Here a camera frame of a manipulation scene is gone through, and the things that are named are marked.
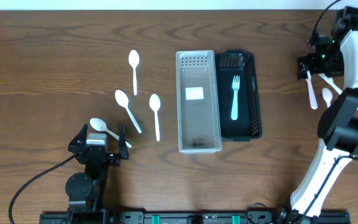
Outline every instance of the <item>black tray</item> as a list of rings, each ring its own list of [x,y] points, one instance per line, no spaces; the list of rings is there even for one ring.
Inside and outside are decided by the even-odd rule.
[[[262,122],[254,55],[241,50],[227,50],[216,54],[215,59],[222,138],[232,141],[250,141],[260,138]],[[240,89],[238,92],[239,116],[234,121],[231,119],[231,107],[232,82],[235,75],[240,76]]]

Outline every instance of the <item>white backdrop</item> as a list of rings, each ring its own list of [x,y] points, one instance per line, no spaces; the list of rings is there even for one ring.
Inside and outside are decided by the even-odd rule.
[[[325,9],[334,0],[0,0],[0,10]],[[333,9],[358,7],[342,0]]]

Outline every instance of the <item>white label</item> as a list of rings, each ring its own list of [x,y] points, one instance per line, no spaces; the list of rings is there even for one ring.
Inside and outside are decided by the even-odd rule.
[[[186,88],[186,100],[204,99],[203,87]]]

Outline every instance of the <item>fork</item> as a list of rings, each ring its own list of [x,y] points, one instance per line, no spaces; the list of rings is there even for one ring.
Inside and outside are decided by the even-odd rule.
[[[235,75],[233,78],[233,84],[231,88],[234,90],[233,105],[231,106],[231,119],[236,120],[239,117],[239,105],[238,105],[238,92],[240,89],[240,76]]]
[[[334,90],[338,92],[339,95],[342,93],[342,90],[341,90],[337,85],[335,85],[333,78],[327,77],[327,76],[326,76],[325,74],[323,74],[323,73],[318,74],[318,76],[320,76],[320,78],[322,78],[322,79],[325,80],[329,85],[331,85],[331,86],[334,88]]]

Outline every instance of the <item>tray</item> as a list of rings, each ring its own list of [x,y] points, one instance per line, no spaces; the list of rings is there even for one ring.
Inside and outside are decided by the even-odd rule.
[[[231,119],[232,81],[240,76],[237,120]],[[224,140],[250,141],[262,136],[255,60],[251,53],[227,50],[216,54],[219,117]]]
[[[222,150],[214,52],[177,52],[176,64],[179,151]]]

